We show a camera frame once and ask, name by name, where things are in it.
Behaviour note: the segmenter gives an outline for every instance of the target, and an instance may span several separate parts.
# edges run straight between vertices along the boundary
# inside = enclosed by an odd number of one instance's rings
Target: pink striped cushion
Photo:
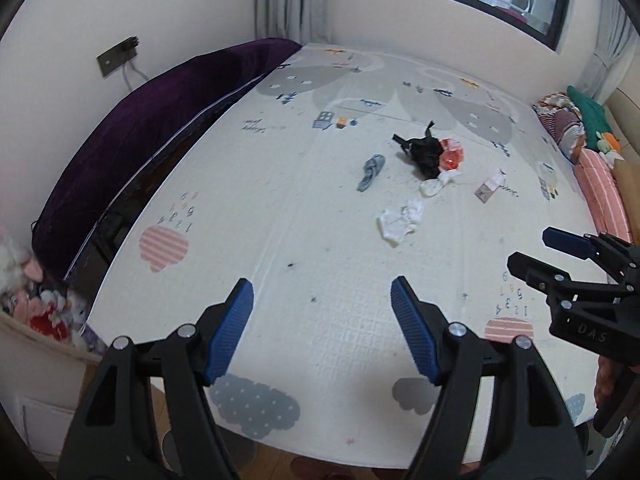
[[[625,206],[609,168],[593,150],[582,150],[579,161],[582,170],[574,171],[587,203],[590,196],[595,200],[596,212],[591,213],[594,224],[601,229],[598,224],[603,222],[604,231],[630,242],[631,228]]]
[[[593,189],[591,189],[591,187],[589,186],[589,181],[584,174],[584,168],[580,164],[576,164],[574,166],[574,173],[578,184],[580,185],[580,189],[582,190],[582,193],[587,200],[589,212],[593,217],[593,224],[596,226],[596,234],[606,232],[607,228],[604,225],[604,218],[602,217],[602,213],[600,212],[600,207],[598,206],[596,195],[593,193]]]

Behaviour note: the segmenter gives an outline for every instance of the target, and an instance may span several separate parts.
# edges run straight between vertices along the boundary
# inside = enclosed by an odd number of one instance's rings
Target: orange plastic bag
[[[462,144],[454,139],[440,139],[440,145],[444,149],[444,153],[440,155],[440,169],[442,171],[457,170],[460,163],[465,160]]]

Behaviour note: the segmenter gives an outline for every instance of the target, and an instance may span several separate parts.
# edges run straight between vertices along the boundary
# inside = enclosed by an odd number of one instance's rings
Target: slipper
[[[293,459],[290,468],[300,480],[356,480],[348,469],[303,456]]]

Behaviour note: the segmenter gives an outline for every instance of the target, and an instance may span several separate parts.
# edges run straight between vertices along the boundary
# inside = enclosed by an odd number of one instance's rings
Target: white tissue
[[[408,200],[400,213],[385,210],[378,218],[378,225],[382,231],[382,237],[392,243],[400,244],[404,237],[413,233],[424,214],[424,202]]]
[[[462,172],[458,170],[441,171],[437,178],[425,180],[420,184],[420,192],[423,196],[436,196],[443,187],[461,174]]]

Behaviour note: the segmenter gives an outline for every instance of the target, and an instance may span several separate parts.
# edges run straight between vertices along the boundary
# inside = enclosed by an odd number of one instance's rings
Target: hand
[[[598,375],[593,396],[596,399],[596,407],[600,409],[605,400],[613,393],[616,381],[622,371],[623,365],[609,358],[598,357]],[[640,374],[640,367],[631,368],[636,374]]]

